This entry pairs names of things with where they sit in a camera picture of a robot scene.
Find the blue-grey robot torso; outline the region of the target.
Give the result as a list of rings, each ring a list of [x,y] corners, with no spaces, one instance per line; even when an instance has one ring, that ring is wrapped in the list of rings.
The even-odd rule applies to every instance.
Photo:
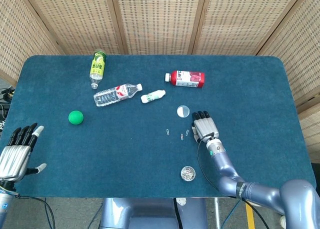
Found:
[[[204,198],[105,198],[99,229],[208,229]]]

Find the metal table leg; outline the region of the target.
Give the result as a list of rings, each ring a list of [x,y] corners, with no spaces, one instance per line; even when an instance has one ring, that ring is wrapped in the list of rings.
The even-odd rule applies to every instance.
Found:
[[[221,229],[221,221],[220,221],[220,207],[219,207],[219,198],[214,198],[214,217],[215,217],[215,228]]]

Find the clear water bottle red label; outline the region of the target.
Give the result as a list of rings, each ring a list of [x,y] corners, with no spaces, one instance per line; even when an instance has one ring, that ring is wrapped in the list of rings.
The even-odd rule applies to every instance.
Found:
[[[93,95],[97,107],[108,106],[129,98],[143,90],[142,84],[122,84],[116,87],[97,92]]]

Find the small white bottle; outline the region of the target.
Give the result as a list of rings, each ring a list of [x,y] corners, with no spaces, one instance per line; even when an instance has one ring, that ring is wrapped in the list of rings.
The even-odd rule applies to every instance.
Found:
[[[166,94],[165,90],[156,90],[148,94],[142,95],[140,99],[143,104],[147,104],[149,102],[161,99],[165,94]]]

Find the green ball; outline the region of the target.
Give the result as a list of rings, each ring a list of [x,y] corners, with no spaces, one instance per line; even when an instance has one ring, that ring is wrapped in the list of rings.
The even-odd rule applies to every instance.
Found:
[[[73,110],[68,115],[68,121],[72,125],[80,125],[84,121],[84,115],[79,110]]]

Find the bamboo folding screen panel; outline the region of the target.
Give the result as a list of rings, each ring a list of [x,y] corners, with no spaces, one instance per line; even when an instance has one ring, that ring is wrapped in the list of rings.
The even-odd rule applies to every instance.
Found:
[[[115,0],[29,0],[63,53],[126,54]]]
[[[191,55],[205,0],[112,0],[122,53]]]
[[[0,0],[0,79],[15,86],[29,57],[61,54],[28,0]]]
[[[310,160],[320,164],[320,0],[295,0],[258,54],[282,60]]]
[[[256,55],[297,0],[203,0],[193,55]]]

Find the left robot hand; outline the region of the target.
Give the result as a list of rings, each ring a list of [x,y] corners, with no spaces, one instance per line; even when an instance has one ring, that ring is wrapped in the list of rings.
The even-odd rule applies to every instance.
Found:
[[[46,163],[28,168],[31,153],[44,126],[36,123],[13,131],[0,154],[0,181],[16,183],[25,175],[39,174],[46,167]]]

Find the blue felt table cover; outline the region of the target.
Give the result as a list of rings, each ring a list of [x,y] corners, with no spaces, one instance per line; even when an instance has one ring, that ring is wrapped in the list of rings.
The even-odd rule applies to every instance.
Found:
[[[92,55],[34,55],[22,67],[0,138],[16,128],[44,126],[28,166],[47,166],[15,187],[32,197],[216,197],[219,174],[192,117],[177,108],[207,111],[226,152],[248,182],[279,188],[292,179],[316,184],[282,61],[273,56],[110,55],[99,90],[125,83],[142,92],[98,107],[90,86]],[[202,88],[165,82],[173,71],[205,73]],[[165,90],[142,103],[142,94]],[[71,111],[83,113],[79,125]],[[181,169],[194,168],[192,181]]]

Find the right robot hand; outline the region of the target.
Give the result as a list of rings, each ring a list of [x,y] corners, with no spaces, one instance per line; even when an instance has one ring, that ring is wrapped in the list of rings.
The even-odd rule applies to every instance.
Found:
[[[220,137],[218,128],[207,111],[193,112],[192,120],[191,129],[197,143],[206,143],[211,138],[218,139]]]

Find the yellow-green label drink bottle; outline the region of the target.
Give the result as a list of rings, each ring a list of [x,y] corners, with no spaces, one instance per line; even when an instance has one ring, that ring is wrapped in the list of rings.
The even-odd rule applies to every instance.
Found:
[[[102,50],[96,50],[93,53],[93,59],[91,62],[89,79],[91,82],[91,88],[97,89],[99,83],[102,81],[104,76],[104,70],[106,66],[107,55]]]

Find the red juice bottle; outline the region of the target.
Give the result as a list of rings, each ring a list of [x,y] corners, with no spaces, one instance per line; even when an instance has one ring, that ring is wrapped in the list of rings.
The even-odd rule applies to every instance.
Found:
[[[164,81],[171,83],[173,86],[202,88],[205,84],[205,73],[175,70],[172,73],[166,73]]]

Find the round clear plastic lid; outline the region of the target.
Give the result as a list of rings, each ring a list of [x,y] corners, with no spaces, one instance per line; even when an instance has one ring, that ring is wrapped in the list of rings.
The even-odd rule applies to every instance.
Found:
[[[190,114],[190,109],[186,105],[180,105],[177,107],[176,113],[180,118],[187,118]]]

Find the round clear paper clip container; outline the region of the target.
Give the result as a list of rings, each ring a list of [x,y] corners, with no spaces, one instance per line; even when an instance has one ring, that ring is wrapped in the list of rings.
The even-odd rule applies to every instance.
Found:
[[[180,171],[180,177],[186,182],[191,182],[196,177],[196,171],[192,166],[184,166]]]

